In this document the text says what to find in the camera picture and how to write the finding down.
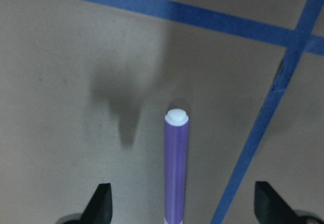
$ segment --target purple stick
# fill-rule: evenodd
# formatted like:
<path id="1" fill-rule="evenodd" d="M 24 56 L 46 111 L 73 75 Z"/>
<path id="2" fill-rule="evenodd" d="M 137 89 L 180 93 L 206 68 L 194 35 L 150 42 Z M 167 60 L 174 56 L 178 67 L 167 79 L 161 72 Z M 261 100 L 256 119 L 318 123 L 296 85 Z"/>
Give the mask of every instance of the purple stick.
<path id="1" fill-rule="evenodd" d="M 173 109 L 165 117 L 165 224 L 182 224 L 186 187 L 189 117 Z"/>

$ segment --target blue tape strip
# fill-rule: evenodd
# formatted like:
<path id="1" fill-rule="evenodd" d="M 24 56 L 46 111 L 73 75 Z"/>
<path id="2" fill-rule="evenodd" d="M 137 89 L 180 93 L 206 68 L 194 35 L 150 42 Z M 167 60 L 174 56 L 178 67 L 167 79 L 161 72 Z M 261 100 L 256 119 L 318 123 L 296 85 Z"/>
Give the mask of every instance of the blue tape strip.
<path id="1" fill-rule="evenodd" d="M 297 28 L 292 36 L 291 44 L 287 47 L 281 70 L 273 82 L 264 105 L 244 145 L 221 201 L 215 211 L 211 221 L 212 224 L 221 224 L 223 222 L 272 116 L 287 89 L 303 51 L 307 48 L 307 51 L 323 52 L 323 47 L 321 49 L 317 47 L 318 44 L 323 44 L 323 38 L 310 34 L 323 4 L 324 0 L 307 0 Z"/>
<path id="2" fill-rule="evenodd" d="M 292 30 L 168 0 L 84 0 L 287 47 Z"/>

